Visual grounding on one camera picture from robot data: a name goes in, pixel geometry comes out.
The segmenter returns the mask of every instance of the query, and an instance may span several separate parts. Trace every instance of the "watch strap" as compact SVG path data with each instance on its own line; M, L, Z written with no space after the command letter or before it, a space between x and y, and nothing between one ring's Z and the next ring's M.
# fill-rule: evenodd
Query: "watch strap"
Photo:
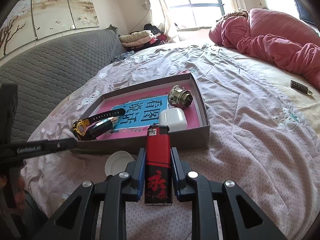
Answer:
M89 121L90 124L93 124L94 122L98 122L98 121L107 119L109 117L119 117L122 115L125 115L125 110L123 108L119 108L119 109L113 109L110 111L106 111L100 114L90 116L87 118L87 120Z

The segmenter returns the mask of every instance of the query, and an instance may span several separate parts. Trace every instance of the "white bottle cap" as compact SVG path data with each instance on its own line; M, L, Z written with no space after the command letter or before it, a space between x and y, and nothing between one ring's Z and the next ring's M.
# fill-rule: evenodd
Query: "white bottle cap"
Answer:
M122 171L125 171L127 164L134 161L135 159L130 153L125 151L118 151L113 153L107 160L104 166L104 171L107 176L116 175Z

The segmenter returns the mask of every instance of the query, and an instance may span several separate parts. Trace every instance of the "bed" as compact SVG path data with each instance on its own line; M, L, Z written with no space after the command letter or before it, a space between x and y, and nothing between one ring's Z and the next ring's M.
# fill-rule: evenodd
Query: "bed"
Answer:
M204 97L211 143L207 150L182 153L181 159L210 180L233 179L288 239L302 239L320 210L320 93L299 76L209 39L149 48L102 68L29 140L70 137L73 122L99 95L186 71ZM291 79L309 86L313 96L292 90ZM50 216L83 181L105 179L108 157L65 151L25 160L21 174ZM191 239L191 204L128 203L126 222L128 239Z

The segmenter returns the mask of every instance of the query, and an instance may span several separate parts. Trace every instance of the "pink quilt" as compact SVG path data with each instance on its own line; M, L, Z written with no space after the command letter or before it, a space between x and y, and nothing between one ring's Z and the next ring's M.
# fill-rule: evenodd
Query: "pink quilt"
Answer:
M320 37L288 14L252 9L249 18L234 16L218 22L209 38L301 75L320 89Z

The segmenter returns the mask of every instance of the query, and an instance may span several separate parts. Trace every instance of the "watch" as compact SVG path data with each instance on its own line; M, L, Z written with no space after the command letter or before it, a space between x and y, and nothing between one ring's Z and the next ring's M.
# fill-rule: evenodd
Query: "watch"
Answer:
M75 121L72 126L72 132L79 140L83 140L86 128L89 125L110 117L119 117L122 115L125 115L125 110L123 108L119 108L90 116L84 120Z

